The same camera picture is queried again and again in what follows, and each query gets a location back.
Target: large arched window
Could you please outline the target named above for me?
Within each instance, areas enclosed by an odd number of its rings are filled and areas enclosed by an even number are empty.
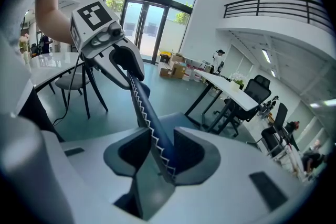
[[[147,62],[160,51],[178,52],[195,0],[105,0],[120,18],[126,36]]]

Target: potted plant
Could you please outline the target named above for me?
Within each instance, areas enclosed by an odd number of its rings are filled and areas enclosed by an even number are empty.
[[[246,80],[246,77],[239,73],[239,72],[235,72],[233,74],[231,74],[230,76],[230,86],[233,90],[238,91],[239,89],[243,89],[244,87],[244,81]]]
[[[25,60],[25,63],[29,62],[28,43],[29,43],[29,34],[25,34],[25,36],[20,37],[19,48],[23,55],[23,59]]]

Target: round white table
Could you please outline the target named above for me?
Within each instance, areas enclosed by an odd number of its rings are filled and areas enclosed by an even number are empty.
[[[73,69],[77,58],[77,52],[52,52],[31,58],[26,64],[26,68],[31,73],[30,80],[34,89],[38,92],[53,80]],[[79,59],[78,66],[82,64],[83,61]]]

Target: white t-shirt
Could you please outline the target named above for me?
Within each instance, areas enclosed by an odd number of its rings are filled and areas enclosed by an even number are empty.
[[[221,64],[221,62],[224,62],[224,58],[223,56],[218,55],[218,53],[216,52],[213,55],[214,61],[212,63],[212,65],[214,66],[214,73],[218,73],[218,67]]]
[[[35,0],[4,0],[0,10],[0,114],[18,114],[27,101],[33,84],[19,52],[20,24]]]

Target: recessed light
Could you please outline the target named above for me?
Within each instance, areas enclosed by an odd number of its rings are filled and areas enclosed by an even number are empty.
[[[331,99],[323,102],[327,106],[334,106],[336,105],[336,99]]]
[[[311,106],[312,108],[319,108],[319,107],[320,107],[320,105],[319,105],[319,104],[316,104],[316,103],[310,104],[310,106]]]
[[[266,61],[268,61],[269,63],[271,63],[266,50],[263,50],[263,54],[264,54],[264,56],[266,58]]]

